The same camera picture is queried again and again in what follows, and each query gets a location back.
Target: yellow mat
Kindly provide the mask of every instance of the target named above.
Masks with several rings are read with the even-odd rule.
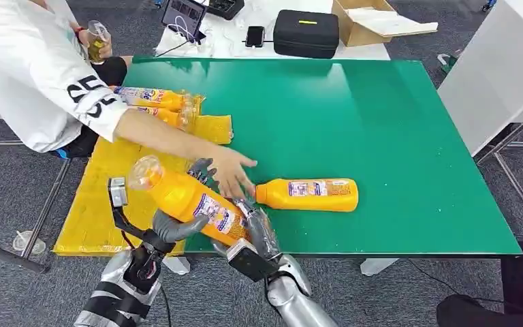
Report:
[[[195,134],[217,144],[228,144],[232,136],[230,116],[199,116]],[[109,143],[99,139],[85,168],[75,199],[65,220],[53,251],[58,255],[113,255],[127,248],[121,231],[115,227],[107,181],[125,176],[133,164],[145,155],[158,156],[164,167],[177,172],[187,171],[187,160],[165,155],[137,144],[117,140]],[[130,222],[144,230],[150,227],[157,206],[144,191],[127,190],[129,204],[124,208]],[[128,237],[134,245],[140,240]],[[183,241],[174,248],[172,255],[183,253]]]

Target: green tabletop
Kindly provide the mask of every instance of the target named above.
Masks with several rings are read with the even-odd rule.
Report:
[[[136,59],[125,86],[204,94],[254,183],[356,181],[352,213],[268,209],[285,253],[522,253],[418,61]],[[185,251],[212,248],[198,234]]]

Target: drink in cup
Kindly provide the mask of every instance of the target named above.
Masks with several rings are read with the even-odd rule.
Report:
[[[89,59],[92,63],[103,63],[105,60],[99,55],[99,50],[109,44],[111,35],[103,24],[97,20],[91,20],[87,25],[89,38]]]

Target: bottle cap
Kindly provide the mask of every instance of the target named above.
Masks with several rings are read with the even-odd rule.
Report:
[[[127,186],[132,189],[150,189],[161,180],[163,173],[159,159],[154,155],[147,155],[133,165],[127,178]]]
[[[258,185],[255,187],[255,201],[257,203],[265,204],[268,198],[268,187],[263,185]]]

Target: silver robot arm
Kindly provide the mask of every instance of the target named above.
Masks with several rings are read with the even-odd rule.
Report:
[[[259,257],[273,267],[266,268],[260,265],[259,270],[264,270],[266,274],[268,302],[279,312],[284,322],[289,327],[337,327],[338,324],[311,299],[310,282],[299,263],[291,255],[281,253],[267,214],[244,200],[234,200],[234,204],[240,208],[246,218],[249,236],[253,243],[251,250],[256,251]],[[239,256],[234,253],[242,251],[247,246],[248,242],[241,240],[232,247],[233,249],[229,248],[226,254],[230,265],[250,277],[251,269],[232,264],[232,261]],[[250,264],[257,262],[252,259],[248,261]]]
[[[215,170],[207,170],[211,159],[200,159],[188,171],[206,184]],[[79,313],[75,327],[136,327],[146,317],[161,288],[161,261],[182,240],[198,233],[209,218],[198,216],[189,223],[179,223],[157,211],[153,227],[142,231],[127,220],[125,178],[111,178],[108,185],[115,226],[142,243],[135,249],[118,252],[107,263],[101,281]]]

